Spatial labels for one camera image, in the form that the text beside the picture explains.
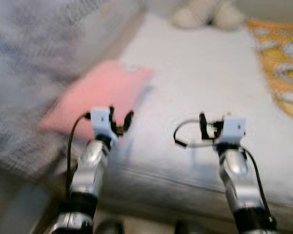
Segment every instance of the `white bedsheet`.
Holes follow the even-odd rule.
[[[172,135],[178,123],[198,118],[201,111],[208,120],[232,112],[246,118],[242,143],[255,157],[267,199],[293,203],[293,120],[272,102],[253,47],[247,28],[180,31],[148,15],[121,60],[153,68],[157,75],[120,142],[117,163],[223,191],[217,153],[185,150]],[[199,142],[199,127],[185,127],[179,137]]]

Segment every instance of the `bed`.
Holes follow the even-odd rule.
[[[109,5],[111,2],[119,4],[118,10],[100,22],[103,27],[98,34],[91,31],[96,25],[93,22],[98,20],[96,13],[86,16],[84,28],[78,24],[75,31],[57,34],[59,37],[55,36],[52,43],[42,40],[43,43],[30,44],[32,38],[25,37],[29,40],[26,44],[18,37],[9,37],[13,32],[10,27],[19,29],[18,23],[22,22],[27,22],[25,33],[31,32],[28,35],[33,38],[41,36],[43,30],[54,30],[51,17],[47,27],[33,28],[30,22],[35,18],[28,17],[9,19],[15,25],[0,28],[0,166],[39,179],[63,172],[64,167],[54,170],[52,165],[65,161],[66,136],[37,134],[33,129],[87,67],[99,58],[115,56],[103,56],[103,50],[118,38],[129,18],[136,17],[139,7],[130,0],[106,2],[107,12],[115,7]],[[29,10],[40,9],[40,15],[49,10],[48,5],[39,8],[36,2],[32,4]],[[26,1],[16,1],[9,9],[11,15],[27,10],[25,5]],[[116,24],[121,16],[123,23]],[[5,20],[0,15],[2,25]],[[118,34],[108,37],[106,29]],[[79,33],[85,32],[83,46],[69,46],[81,39]],[[104,46],[98,43],[102,39],[108,39]],[[48,45],[50,50],[43,51],[39,45]],[[242,143],[256,159],[272,213],[280,228],[293,231],[293,120],[273,104],[253,48],[246,28],[232,33],[208,27],[180,31],[165,18],[146,15],[137,35],[118,59],[152,68],[156,77],[136,109],[130,131],[110,158],[102,204],[118,204],[142,212],[146,207],[157,212],[168,209],[173,218],[193,214],[232,222],[216,153],[208,148],[184,150],[172,138],[180,122],[198,118],[201,111],[209,119],[232,112],[246,118],[247,134]],[[198,126],[185,127],[180,137],[199,141]],[[83,142],[74,142],[73,154],[80,155],[83,147]]]
[[[246,118],[242,144],[255,157],[272,213],[281,228],[293,230],[293,120],[273,103],[254,46],[247,28],[179,31],[147,15],[120,60],[151,67],[157,75],[115,152],[106,196],[230,216],[217,154],[185,150],[172,135],[201,111],[210,119],[231,112]],[[185,127],[179,137],[200,142],[199,127]]]

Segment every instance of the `gray blanket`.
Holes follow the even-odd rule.
[[[41,177],[67,136],[36,125],[138,11],[134,0],[0,1],[0,166]]]

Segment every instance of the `pink cloth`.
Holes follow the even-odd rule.
[[[106,61],[75,82],[38,124],[39,130],[69,134],[74,122],[94,107],[115,107],[114,120],[123,124],[126,114],[154,76],[142,67],[126,67],[118,61]],[[94,138],[89,120],[82,119],[74,137]]]

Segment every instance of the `silver robot arm segment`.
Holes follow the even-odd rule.
[[[253,171],[238,150],[226,150],[220,155],[219,175],[226,188],[226,197],[232,213],[249,207],[263,207]]]
[[[60,206],[60,214],[52,234],[92,234],[93,217],[98,203],[102,179],[108,157],[118,137],[128,130],[133,112],[125,118],[125,125],[116,126],[110,108],[91,110],[91,124],[95,139],[90,141],[78,159],[68,199]]]

